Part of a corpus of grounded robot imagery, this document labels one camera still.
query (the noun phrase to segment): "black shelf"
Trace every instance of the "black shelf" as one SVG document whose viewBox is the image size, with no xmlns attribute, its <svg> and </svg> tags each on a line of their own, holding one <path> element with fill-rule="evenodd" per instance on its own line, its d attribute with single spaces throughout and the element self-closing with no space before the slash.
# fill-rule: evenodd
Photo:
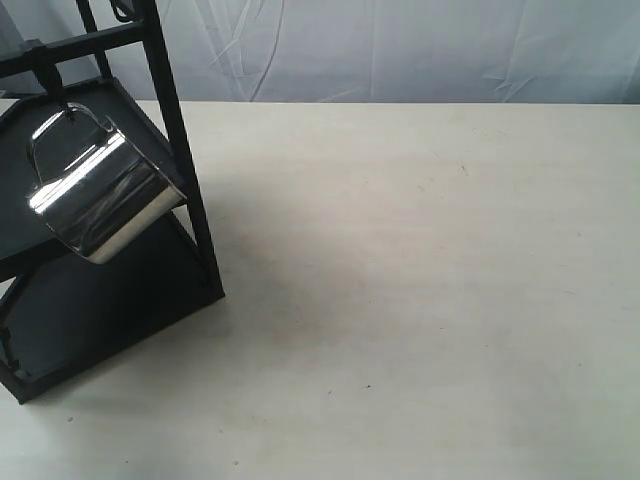
<svg viewBox="0 0 640 480">
<path fill-rule="evenodd" d="M 20 403 L 224 297 L 155 1 L 111 0 L 125 25 L 101 31 L 89 0 L 75 2 L 87 33 L 36 53 L 0 56 L 0 78 L 94 55 L 101 78 L 65 87 L 65 100 L 110 116 L 171 177 L 186 194 L 195 241 L 168 213 L 105 265 L 70 254 L 25 202 L 35 181 L 25 144 L 57 107 L 45 96 L 14 104 L 0 117 L 0 281 L 16 277 L 0 299 L 0 382 Z M 144 47 L 168 138 L 112 76 L 105 51 L 136 42 Z M 89 133 L 77 130 L 79 121 L 60 128 L 75 130 L 40 144 L 56 157 L 46 160 L 52 171 L 64 165 L 56 161 L 68 158 L 78 135 Z"/>
<path fill-rule="evenodd" d="M 99 117 L 108 115 L 118 127 L 180 188 L 184 182 L 176 171 L 169 142 L 116 79 L 94 79 L 68 87 L 69 101 L 91 108 Z M 0 116 L 0 282 L 67 253 L 42 221 L 29 210 L 25 195 L 35 181 L 25 156 L 31 133 L 57 110 L 46 96 L 14 103 Z M 82 125 L 73 128 L 82 129 Z M 65 157 L 67 135 L 47 139 L 43 163 L 55 167 Z M 47 151 L 56 152 L 55 157 Z"/>
<path fill-rule="evenodd" d="M 69 254 L 38 269 L 5 321 L 20 363 L 16 398 L 25 402 L 215 300 L 190 242 L 169 214 L 105 265 Z"/>
</svg>

